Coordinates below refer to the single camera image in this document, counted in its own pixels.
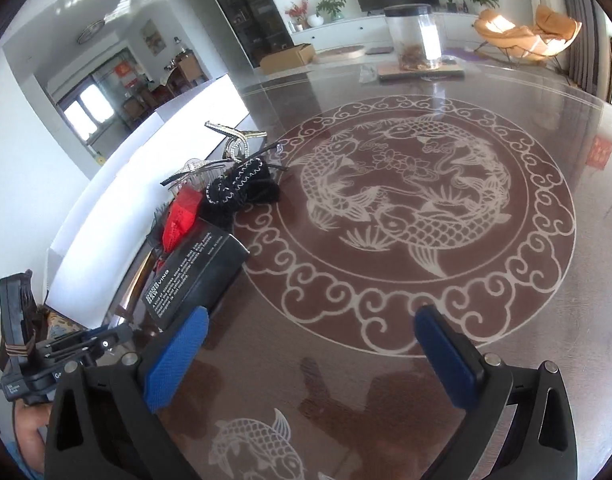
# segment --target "black box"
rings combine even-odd
[[[234,236],[198,220],[144,290],[142,301],[161,330],[179,310],[203,306],[210,312],[248,255]]]

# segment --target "circular fish pattern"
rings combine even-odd
[[[247,275],[291,321],[361,351],[420,355],[435,304],[491,342],[551,298],[575,218],[546,150],[465,102],[389,96],[305,121],[281,140],[281,201],[240,213]]]

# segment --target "silver screw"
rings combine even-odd
[[[502,359],[497,354],[484,355],[484,361],[490,366],[499,366],[502,363]]]
[[[553,363],[552,361],[544,362],[544,368],[548,370],[551,374],[556,374],[559,371],[559,367],[556,365],[556,363]]]
[[[73,373],[75,370],[77,370],[77,361],[68,361],[65,365],[64,365],[64,371],[67,374],[71,374]]]
[[[135,352],[128,352],[122,355],[122,364],[125,366],[132,366],[137,362],[137,359],[139,359],[139,357]]]

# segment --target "glass jar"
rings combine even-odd
[[[384,9],[401,70],[433,70],[441,66],[441,44],[427,4],[410,4]]]

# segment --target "ceiling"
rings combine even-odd
[[[35,74],[43,86],[64,67],[94,49],[121,38],[137,13],[154,0],[28,0],[4,44],[18,80]],[[106,26],[90,41],[77,43],[82,31],[97,20]]]

